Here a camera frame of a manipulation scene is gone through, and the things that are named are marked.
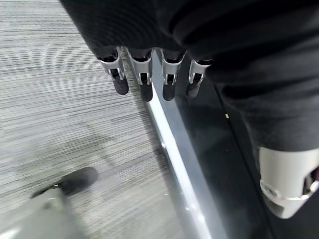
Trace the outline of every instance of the white robot part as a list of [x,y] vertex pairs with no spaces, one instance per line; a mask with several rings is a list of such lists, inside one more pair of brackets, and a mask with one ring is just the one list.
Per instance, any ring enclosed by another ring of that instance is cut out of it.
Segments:
[[285,152],[260,147],[259,162],[266,204],[279,218],[292,217],[319,187],[312,176],[319,167],[319,148]]

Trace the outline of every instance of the silver metal strip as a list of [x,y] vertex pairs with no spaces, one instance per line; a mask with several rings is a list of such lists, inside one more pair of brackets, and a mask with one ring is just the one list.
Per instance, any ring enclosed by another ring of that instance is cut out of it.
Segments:
[[190,211],[200,238],[212,239],[207,223],[205,221],[205,217],[199,206],[193,186],[191,184],[184,162],[176,145],[174,136],[171,132],[166,116],[160,104],[160,100],[158,98],[154,85],[152,85],[152,89],[153,99],[148,102],[148,105],[153,113],[155,123],[158,127],[158,132],[162,139],[162,147],[165,148],[165,150],[167,151],[177,180],[188,205],[187,207],[185,207],[185,209]]

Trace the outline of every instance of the black shoe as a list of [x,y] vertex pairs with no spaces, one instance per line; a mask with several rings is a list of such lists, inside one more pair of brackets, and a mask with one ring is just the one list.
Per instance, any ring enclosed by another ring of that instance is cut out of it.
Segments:
[[98,172],[95,168],[86,167],[67,174],[57,183],[35,192],[31,198],[35,198],[49,189],[60,188],[64,195],[71,196],[83,191],[98,179]]

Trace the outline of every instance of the gray object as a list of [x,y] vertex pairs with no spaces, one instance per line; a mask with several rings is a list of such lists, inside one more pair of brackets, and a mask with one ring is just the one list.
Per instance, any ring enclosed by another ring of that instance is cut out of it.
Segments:
[[0,225],[0,238],[83,239],[61,189],[50,189],[15,209]]

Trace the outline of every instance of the gray carpet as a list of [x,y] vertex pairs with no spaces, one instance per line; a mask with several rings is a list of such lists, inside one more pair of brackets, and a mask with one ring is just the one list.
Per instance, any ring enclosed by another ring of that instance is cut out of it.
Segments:
[[0,0],[0,221],[85,166],[71,197],[88,238],[184,238],[139,89],[119,96],[57,0]]

